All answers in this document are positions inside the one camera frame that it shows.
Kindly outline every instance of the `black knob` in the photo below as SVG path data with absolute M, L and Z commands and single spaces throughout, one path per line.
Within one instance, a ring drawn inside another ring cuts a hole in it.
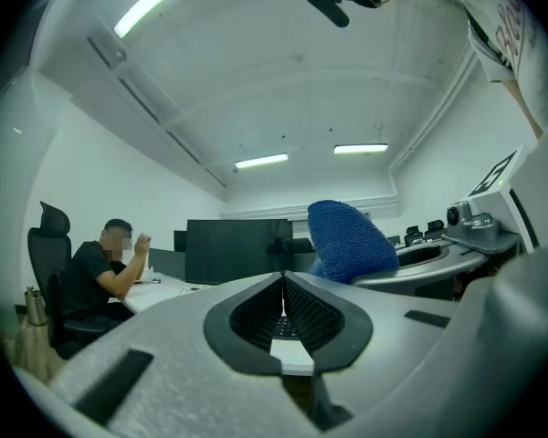
M 457 223 L 458 223 L 458 209 L 457 208 L 448 208 L 447 222 L 448 222 L 448 225 L 457 225 Z

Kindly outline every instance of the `chair headrest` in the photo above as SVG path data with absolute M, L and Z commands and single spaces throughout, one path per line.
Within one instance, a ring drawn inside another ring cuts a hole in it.
M 69 218 L 60 209 L 57 209 L 50 204 L 40 202 L 43 206 L 43 215 L 40 218 L 40 228 L 48 232 L 57 234 L 68 234 L 71 228 Z
M 436 230 L 443 229 L 445 227 L 445 223 L 443 223 L 440 219 L 437 221 L 432 221 L 431 223 L 428 223 L 428 232 L 433 232 Z

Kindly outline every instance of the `black rubber pad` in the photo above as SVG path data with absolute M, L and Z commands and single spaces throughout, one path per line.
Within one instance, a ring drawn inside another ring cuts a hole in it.
M 428 325 L 437 326 L 439 328 L 446 328 L 450 318 L 441 317 L 440 315 L 434 315 L 433 313 L 426 313 L 426 311 L 411 310 L 405 315 L 406 318 L 413 319 L 420 323 L 426 323 Z
M 130 349 L 75 404 L 96 423 L 105 425 L 153 361 L 148 352 Z

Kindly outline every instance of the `black office chair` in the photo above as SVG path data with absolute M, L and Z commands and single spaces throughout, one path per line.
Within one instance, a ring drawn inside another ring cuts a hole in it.
M 48 342 L 67 360 L 106 331 L 88 323 L 63 319 L 59 278 L 71 260 L 71 241 L 67 236 L 70 223 L 61 210 L 40 204 L 43 215 L 40 227 L 28 231 L 28 254 L 49 314 Z
M 445 233 L 445 223 L 443 223 L 440 219 L 436 221 L 432 221 L 428 223 L 428 231 L 425 232 L 424 238 L 427 240 L 439 238 Z
M 423 234 L 418 230 L 417 225 L 413 225 L 406 229 L 406 235 L 404 236 L 404 243 L 406 246 L 417 245 L 422 242 L 424 242 Z

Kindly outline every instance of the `desk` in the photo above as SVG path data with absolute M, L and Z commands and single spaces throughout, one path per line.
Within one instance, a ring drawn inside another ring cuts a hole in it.
M 134 285 L 128 296 L 121 302 L 133 313 L 140 313 L 168 298 L 183 297 L 198 292 L 194 290 L 209 290 L 212 286 L 188 284 L 176 277 L 154 273 L 146 269 L 142 281 L 153 278 L 161 280 L 160 284 L 143 283 Z M 270 354 L 282 362 L 282 373 L 294 376 L 310 376 L 312 374 L 312 359 L 298 340 L 273 339 Z

